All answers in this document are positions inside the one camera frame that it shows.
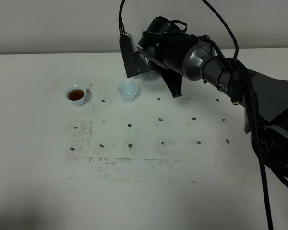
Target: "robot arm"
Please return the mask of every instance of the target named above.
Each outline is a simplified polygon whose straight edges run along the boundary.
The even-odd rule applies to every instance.
[[[221,19],[237,45],[233,34]],[[120,48],[127,73],[132,77],[158,72],[172,96],[181,94],[182,77],[203,79],[231,98],[233,105],[245,108],[245,132],[252,132],[252,146],[259,158],[269,229],[273,229],[265,174],[266,164],[288,188],[288,80],[276,80],[245,68],[236,58],[225,58],[208,36],[186,33],[187,25],[156,17],[143,31],[140,47],[134,49],[130,34],[124,32],[120,9]],[[175,24],[185,25],[181,30]]]

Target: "white cup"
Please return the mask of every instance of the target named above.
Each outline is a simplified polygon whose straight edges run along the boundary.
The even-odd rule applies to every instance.
[[[82,98],[80,98],[79,100],[76,100],[76,101],[73,101],[73,100],[70,100],[68,98],[68,95],[71,91],[73,90],[81,90],[83,91],[84,93],[84,96]],[[86,87],[84,87],[83,85],[73,85],[71,87],[69,87],[66,92],[65,92],[65,97],[75,106],[81,106],[84,104],[84,101],[85,101],[85,96],[86,96]]]
[[[117,91],[126,102],[132,102],[138,92],[138,86],[130,81],[125,81],[117,87]]]

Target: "empty plastic cup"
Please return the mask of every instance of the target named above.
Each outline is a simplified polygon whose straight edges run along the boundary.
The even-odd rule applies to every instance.
[[[138,86],[130,81],[125,81],[117,88],[122,99],[126,102],[132,102],[136,93],[138,92]]]

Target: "white wall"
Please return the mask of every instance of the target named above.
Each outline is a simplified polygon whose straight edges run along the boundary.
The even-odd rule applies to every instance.
[[[118,51],[120,0],[0,0],[0,52]],[[241,48],[288,46],[288,0],[212,0]],[[178,19],[188,32],[232,41],[200,0],[127,0],[125,28],[135,42],[155,16]]]

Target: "brown liquid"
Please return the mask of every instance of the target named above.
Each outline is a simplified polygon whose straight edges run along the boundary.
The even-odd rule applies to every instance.
[[[82,90],[72,90],[68,94],[68,99],[72,101],[77,101],[84,97],[84,92]]]

